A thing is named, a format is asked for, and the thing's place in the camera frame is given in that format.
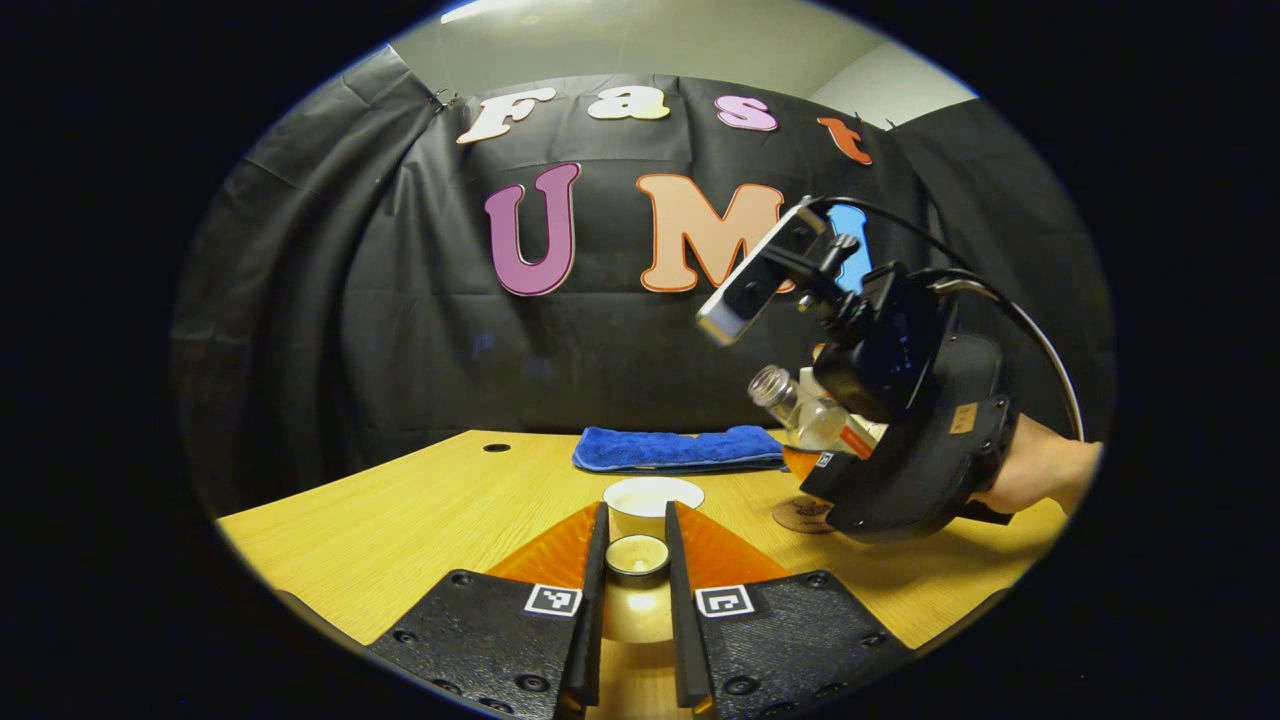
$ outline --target table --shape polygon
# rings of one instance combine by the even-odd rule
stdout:
[[[579,436],[471,430],[356,475],[218,524],[271,588],[293,593],[362,644],[371,643],[448,571],[485,571],[620,475],[573,468]],[[485,446],[509,445],[504,452]],[[827,569],[916,648],[1011,587],[1066,521],[1044,500],[1007,527],[957,519],[927,538],[861,544],[803,534],[771,516],[799,493],[790,473],[686,475],[699,509],[792,573]],[[604,639],[600,706],[590,717],[691,717],[675,707],[671,643]]]

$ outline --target coaster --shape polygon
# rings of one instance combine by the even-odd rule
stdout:
[[[797,533],[832,533],[836,528],[826,523],[827,512],[831,512],[832,507],[835,506],[829,502],[800,495],[774,506],[773,519],[783,528]]]

